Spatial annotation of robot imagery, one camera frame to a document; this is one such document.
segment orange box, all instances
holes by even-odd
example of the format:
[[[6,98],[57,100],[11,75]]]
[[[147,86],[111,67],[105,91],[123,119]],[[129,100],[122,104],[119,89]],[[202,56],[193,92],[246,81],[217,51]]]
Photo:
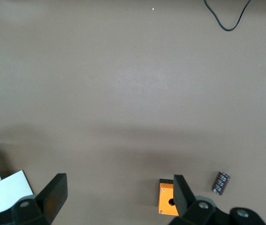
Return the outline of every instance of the orange box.
[[[159,191],[159,214],[178,216],[178,211],[173,202],[174,185],[169,183],[160,183]]]

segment orange push button box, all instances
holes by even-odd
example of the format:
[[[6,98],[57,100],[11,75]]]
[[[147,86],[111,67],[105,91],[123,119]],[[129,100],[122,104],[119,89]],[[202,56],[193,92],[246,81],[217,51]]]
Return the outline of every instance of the orange push button box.
[[[174,203],[173,180],[160,179],[159,214],[178,216]]]

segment black cable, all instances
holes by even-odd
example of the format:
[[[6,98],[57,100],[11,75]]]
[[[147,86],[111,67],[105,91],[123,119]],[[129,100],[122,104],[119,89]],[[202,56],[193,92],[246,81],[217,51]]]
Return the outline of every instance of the black cable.
[[[234,29],[236,28],[236,26],[238,25],[238,23],[239,23],[240,20],[241,20],[241,17],[242,17],[242,15],[243,15],[243,13],[244,13],[244,11],[245,11],[247,5],[250,3],[250,1],[251,1],[251,0],[249,0],[249,1],[246,3],[244,9],[242,10],[242,13],[240,14],[240,17],[239,17],[238,22],[236,23],[235,27],[233,27],[233,28],[231,28],[231,29],[228,29],[228,28],[225,28],[225,27],[221,24],[221,22],[219,21],[219,19],[218,19],[216,13],[215,13],[215,12],[211,9],[211,7],[208,5],[207,0],[204,0],[204,2],[205,2],[205,4],[206,4],[206,6],[208,7],[208,9],[209,9],[209,10],[211,11],[211,13],[213,13],[213,15],[215,16],[215,18],[216,18],[218,24],[219,24],[219,25],[221,26],[221,28],[223,28],[225,31],[232,31],[232,30],[234,30]]]

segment capacitor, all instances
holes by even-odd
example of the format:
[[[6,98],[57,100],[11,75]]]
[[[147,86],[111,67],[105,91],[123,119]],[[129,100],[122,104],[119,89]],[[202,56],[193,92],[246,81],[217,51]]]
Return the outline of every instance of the capacitor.
[[[226,173],[219,172],[212,186],[212,191],[218,195],[222,195],[230,178]]]

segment screw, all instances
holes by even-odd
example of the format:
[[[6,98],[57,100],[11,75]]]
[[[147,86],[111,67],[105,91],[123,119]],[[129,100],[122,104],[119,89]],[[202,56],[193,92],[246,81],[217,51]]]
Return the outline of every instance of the screw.
[[[27,207],[29,204],[30,204],[29,202],[23,202],[23,203],[21,203],[19,206],[20,206],[21,208],[23,208],[23,207]]]
[[[237,214],[241,217],[249,217],[249,214],[245,210],[237,210]]]
[[[199,205],[200,208],[202,208],[202,209],[208,209],[208,208],[209,208],[208,204],[205,203],[205,202],[200,202],[198,205]]]

